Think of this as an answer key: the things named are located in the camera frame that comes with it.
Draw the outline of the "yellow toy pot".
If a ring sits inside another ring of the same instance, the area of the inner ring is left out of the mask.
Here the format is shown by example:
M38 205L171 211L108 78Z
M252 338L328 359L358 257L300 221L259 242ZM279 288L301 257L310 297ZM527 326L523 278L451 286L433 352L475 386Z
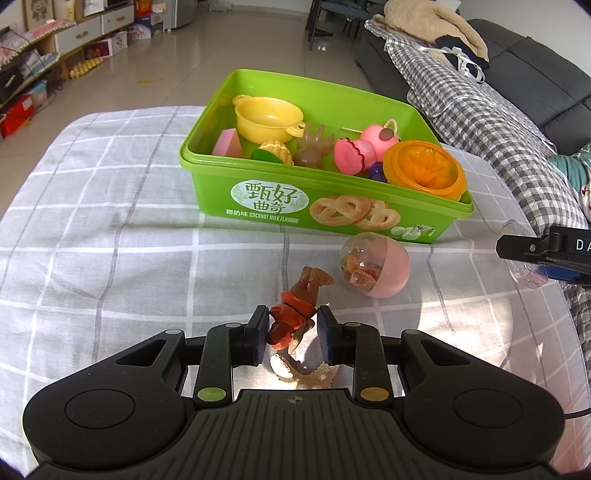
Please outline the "yellow toy pot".
M304 136L304 113L283 99L238 95L235 106L236 129L243 139L253 144L267 141L290 142Z

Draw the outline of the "toy corn cob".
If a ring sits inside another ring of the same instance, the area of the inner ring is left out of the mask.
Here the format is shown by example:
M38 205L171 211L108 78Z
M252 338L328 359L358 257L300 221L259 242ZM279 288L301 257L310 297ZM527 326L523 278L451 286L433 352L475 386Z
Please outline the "toy corn cob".
M259 160L267 163L294 165L293 156L287 145L279 140L270 140L263 142L250 153L252 160Z

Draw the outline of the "silver refrigerator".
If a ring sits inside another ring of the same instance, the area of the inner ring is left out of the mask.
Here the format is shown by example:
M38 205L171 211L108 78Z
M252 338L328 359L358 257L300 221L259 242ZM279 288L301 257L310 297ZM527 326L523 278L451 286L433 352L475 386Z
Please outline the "silver refrigerator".
M194 0L165 0L163 29L172 31L191 24L195 16Z

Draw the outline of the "pink pig toy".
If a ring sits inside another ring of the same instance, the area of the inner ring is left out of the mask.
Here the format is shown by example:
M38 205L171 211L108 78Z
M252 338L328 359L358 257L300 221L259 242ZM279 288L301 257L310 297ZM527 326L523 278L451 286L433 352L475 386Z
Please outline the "pink pig toy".
M401 141L398 136L398 123L394 119L383 125L372 124L359 133L358 139L348 137L335 141L335 167L342 174L358 175L369 171L375 164L384 160L386 152Z

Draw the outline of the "brown rubber hand toy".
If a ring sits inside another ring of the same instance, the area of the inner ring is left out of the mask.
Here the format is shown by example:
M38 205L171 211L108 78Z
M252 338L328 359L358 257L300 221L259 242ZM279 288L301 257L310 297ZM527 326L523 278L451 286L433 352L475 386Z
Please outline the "brown rubber hand toy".
M324 158L332 153L335 145L335 135L325 136L325 125L320 124L317 130L311 129L311 124L304 127L304 135L295 139L297 152L294 154L294 165L315 169L322 169Z

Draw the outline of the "beige rubber hand toy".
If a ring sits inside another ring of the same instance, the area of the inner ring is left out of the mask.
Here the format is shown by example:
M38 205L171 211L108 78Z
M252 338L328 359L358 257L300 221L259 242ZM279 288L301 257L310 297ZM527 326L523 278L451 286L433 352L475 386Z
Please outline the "beige rubber hand toy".
M329 389L339 372L339 366L325 363L310 369L284 352L270 357L270 367L280 381L300 390Z

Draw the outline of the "pink card box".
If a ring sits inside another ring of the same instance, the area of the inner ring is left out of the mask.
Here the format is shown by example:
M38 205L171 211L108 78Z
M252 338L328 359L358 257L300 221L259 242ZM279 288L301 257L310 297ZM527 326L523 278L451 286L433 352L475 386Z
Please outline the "pink card box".
M238 130L235 128L223 129L215 142L211 154L219 157L242 158L243 151Z

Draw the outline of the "clear contact lens case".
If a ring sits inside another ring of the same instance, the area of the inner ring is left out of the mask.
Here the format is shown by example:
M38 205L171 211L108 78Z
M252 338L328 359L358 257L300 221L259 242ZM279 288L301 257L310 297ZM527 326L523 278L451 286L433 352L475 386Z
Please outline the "clear contact lens case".
M500 229L503 235L531 237L532 232L514 219L508 220ZM546 267L515 260L505 261L510 274L520 288L538 289L548 282Z

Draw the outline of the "orange brown dinosaur figure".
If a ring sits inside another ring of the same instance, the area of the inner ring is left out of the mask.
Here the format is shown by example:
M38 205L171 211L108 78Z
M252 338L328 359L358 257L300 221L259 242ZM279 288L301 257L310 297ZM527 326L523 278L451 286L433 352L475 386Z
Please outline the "orange brown dinosaur figure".
M319 268L304 267L300 278L280 294L280 303L270 309L273 325L266 334L266 343L274 350L293 352L304 334L314 327L318 291L335 283L329 273Z

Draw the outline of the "grey plaid blanket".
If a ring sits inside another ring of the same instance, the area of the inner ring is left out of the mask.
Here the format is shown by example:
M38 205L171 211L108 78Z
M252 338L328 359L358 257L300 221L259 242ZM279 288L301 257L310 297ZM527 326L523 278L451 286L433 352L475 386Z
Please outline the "grey plaid blanket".
M445 143L489 162L536 234L552 226L590 229L575 190L548 161L556 147L524 113L416 42L370 20L365 28L384 41L387 56L410 86L408 101L426 115Z

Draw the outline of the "grey checked tablecloth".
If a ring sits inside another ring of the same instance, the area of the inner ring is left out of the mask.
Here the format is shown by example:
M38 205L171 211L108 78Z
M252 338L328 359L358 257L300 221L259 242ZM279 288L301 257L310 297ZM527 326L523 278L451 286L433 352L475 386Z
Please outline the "grey checked tablecloth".
M48 147L1 221L1 456L36 463L22 430L45 385L166 329L201 336L273 305L305 266L339 274L342 236L209 217L178 152L197 107L95 113ZM406 287L373 299L342 281L318 299L339 321L407 328L532 381L574 414L554 457L590 460L585 360L559 284L518 285L495 251L523 214L481 158L457 151L475 210L411 244Z

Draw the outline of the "orange toy lid dish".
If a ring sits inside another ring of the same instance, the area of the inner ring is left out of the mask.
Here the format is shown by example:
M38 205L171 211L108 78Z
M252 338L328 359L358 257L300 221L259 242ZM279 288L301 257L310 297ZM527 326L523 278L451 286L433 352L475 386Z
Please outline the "orange toy lid dish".
M452 201L468 189L465 171L442 147L421 140L400 141L383 158L383 171L390 184Z

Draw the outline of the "purple toy grapes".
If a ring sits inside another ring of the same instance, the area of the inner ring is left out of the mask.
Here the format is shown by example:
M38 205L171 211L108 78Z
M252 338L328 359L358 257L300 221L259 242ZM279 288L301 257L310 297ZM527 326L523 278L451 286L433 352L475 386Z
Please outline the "purple toy grapes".
M369 178L375 181L387 183L388 179L384 174L384 168L382 162L376 162L370 167Z

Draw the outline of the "wooden tv cabinet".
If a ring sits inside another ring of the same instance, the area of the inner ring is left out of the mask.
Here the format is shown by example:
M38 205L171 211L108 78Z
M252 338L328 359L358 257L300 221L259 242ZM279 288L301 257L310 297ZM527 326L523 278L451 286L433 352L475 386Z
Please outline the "wooden tv cabinet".
M54 19L26 28L23 1L1 3L1 104L63 59L134 19L131 1L53 1Z

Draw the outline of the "grey chair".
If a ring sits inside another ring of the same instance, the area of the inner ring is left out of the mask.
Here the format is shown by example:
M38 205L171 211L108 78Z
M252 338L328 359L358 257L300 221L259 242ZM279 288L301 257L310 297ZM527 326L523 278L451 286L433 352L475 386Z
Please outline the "grey chair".
M322 30L318 27L322 13L329 16L339 16L344 19L344 29L346 35L355 30L353 36L359 34L361 26L370 19L369 5L377 4L377 1L349 1L349 0L312 0L310 11L308 11L307 23L304 30L307 32L308 49L311 51L314 47L315 38L331 37L332 32Z

